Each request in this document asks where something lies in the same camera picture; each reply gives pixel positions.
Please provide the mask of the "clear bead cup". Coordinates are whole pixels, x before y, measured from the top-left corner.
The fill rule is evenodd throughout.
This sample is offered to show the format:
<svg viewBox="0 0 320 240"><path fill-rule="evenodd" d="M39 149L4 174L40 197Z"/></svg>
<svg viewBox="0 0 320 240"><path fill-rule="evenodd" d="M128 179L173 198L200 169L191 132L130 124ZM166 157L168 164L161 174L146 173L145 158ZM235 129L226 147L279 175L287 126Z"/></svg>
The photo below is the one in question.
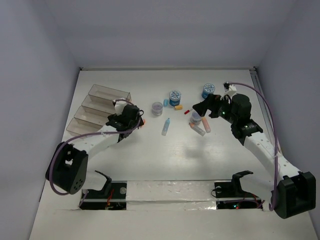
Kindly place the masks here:
<svg viewBox="0 0 320 240"><path fill-rule="evenodd" d="M202 122L202 117L196 111L193 111L191 113L190 122L199 125Z"/></svg>
<svg viewBox="0 0 320 240"><path fill-rule="evenodd" d="M160 116L163 113L163 104L161 102L154 102L151 106L151 112L155 116Z"/></svg>

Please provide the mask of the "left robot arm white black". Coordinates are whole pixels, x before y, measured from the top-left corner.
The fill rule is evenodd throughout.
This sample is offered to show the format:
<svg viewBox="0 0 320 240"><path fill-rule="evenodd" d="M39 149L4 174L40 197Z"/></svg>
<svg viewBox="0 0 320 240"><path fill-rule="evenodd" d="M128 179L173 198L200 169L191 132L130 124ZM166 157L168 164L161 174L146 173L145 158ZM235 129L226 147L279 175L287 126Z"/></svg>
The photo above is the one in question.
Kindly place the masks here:
<svg viewBox="0 0 320 240"><path fill-rule="evenodd" d="M143 114L136 105L126 104L109 115L107 123L98 131L59 143L45 174L51 189L60 196L74 195L81 190L94 191L101 198L108 196L111 178L99 170L89 172L89 160L143 126Z"/></svg>

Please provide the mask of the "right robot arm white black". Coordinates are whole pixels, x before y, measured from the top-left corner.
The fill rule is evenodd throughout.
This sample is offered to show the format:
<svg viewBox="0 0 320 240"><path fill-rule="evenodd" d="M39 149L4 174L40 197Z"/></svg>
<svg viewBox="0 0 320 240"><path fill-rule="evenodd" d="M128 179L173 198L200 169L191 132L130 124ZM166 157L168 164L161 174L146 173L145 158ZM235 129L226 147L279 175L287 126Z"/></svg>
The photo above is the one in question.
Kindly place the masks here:
<svg viewBox="0 0 320 240"><path fill-rule="evenodd" d="M292 165L268 140L263 129L251 118L250 99L243 94L225 97L209 94L192 107L201 117L221 117L230 123L233 136L249 150L269 173L271 181L255 178L250 170L233 174L230 190L235 196L255 194L269 204L282 219L316 207L316 178Z"/></svg>

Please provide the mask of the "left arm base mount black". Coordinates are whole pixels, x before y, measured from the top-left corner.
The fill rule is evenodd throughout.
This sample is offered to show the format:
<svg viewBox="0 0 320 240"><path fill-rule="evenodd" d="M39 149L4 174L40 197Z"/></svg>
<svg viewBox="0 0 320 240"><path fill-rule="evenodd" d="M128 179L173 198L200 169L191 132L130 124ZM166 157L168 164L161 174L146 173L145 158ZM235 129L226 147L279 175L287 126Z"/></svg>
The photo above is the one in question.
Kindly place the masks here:
<svg viewBox="0 0 320 240"><path fill-rule="evenodd" d="M96 170L85 181L78 207L81 210L126 210L126 196L126 181L113 181L110 176Z"/></svg>

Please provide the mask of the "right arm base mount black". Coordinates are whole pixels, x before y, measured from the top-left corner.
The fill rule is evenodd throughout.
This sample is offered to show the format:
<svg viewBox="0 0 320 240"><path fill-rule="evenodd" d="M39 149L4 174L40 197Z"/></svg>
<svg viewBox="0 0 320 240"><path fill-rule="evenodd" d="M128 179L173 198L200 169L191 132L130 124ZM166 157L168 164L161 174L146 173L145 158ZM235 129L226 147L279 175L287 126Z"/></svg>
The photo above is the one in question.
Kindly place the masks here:
<svg viewBox="0 0 320 240"><path fill-rule="evenodd" d="M253 172L245 170L232 175L231 180L217 181L211 191L216 198L218 210L263 209L263 202L256 195L242 190L240 179L252 175Z"/></svg>

